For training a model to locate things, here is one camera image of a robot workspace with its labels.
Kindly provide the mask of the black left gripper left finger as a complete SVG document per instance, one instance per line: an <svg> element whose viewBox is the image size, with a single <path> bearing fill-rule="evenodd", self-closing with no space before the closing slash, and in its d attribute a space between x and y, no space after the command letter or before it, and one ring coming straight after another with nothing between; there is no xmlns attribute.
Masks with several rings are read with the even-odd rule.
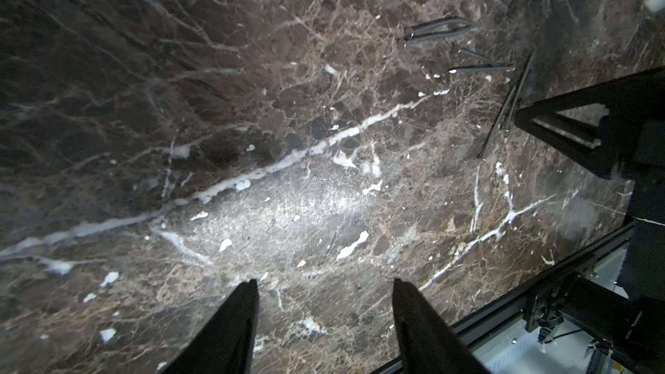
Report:
<svg viewBox="0 0 665 374"><path fill-rule="evenodd" d="M240 283L190 344L162 372L249 373L259 308L257 280Z"/></svg>

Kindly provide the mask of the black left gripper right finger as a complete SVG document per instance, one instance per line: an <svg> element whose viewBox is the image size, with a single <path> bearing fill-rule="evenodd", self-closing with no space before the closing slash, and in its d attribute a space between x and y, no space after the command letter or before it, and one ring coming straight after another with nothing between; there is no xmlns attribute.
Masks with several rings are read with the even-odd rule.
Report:
<svg viewBox="0 0 665 374"><path fill-rule="evenodd" d="M392 310L405 373L487 373L410 282L393 282Z"/></svg>

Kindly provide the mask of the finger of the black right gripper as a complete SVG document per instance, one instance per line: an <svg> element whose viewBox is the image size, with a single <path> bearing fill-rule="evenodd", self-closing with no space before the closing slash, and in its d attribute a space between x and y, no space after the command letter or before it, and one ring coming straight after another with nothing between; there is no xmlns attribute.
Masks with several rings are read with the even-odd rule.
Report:
<svg viewBox="0 0 665 374"><path fill-rule="evenodd" d="M596 126L563 114L590 105L607 110ZM538 101L514 124L599 178L664 172L664 68Z"/></svg>

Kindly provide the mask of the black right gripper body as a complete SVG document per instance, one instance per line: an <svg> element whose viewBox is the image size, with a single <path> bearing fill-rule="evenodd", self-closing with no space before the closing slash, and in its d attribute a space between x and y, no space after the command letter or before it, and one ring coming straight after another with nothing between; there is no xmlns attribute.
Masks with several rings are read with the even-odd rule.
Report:
<svg viewBox="0 0 665 374"><path fill-rule="evenodd" d="M618 154L620 176L634 182L626 211L633 233L618 284L633 301L663 301L664 121L609 114L602 130Z"/></svg>

